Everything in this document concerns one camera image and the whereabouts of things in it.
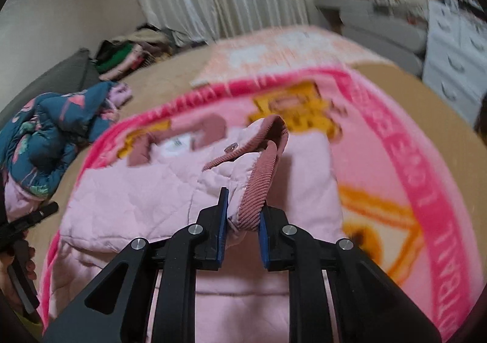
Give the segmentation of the person's left hand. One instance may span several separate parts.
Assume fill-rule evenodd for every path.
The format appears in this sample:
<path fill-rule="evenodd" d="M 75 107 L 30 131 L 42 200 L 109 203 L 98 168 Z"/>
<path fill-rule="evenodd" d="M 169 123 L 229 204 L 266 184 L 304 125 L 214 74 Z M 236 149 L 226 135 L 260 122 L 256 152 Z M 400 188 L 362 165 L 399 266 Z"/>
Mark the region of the person's left hand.
<path fill-rule="evenodd" d="M 36 287 L 28 278 L 26 268 L 30 260 L 29 243 L 26 234 L 20 232 L 1 240 L 1 254 L 13 257 L 12 264 L 7 268 L 7 274 L 22 304 L 22 311 L 28 315 L 34 314 L 39 307 Z"/>

